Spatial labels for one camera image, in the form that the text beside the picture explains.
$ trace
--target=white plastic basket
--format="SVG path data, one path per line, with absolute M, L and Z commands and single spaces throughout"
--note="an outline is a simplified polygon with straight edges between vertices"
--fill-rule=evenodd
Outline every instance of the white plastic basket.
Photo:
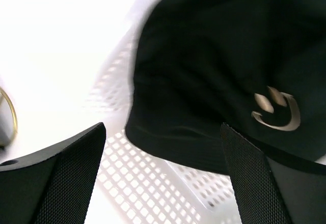
M 229 177 L 158 159 L 124 135 L 136 30 L 117 45 L 85 104 L 102 115 L 107 128 L 97 185 L 125 224 L 240 224 Z

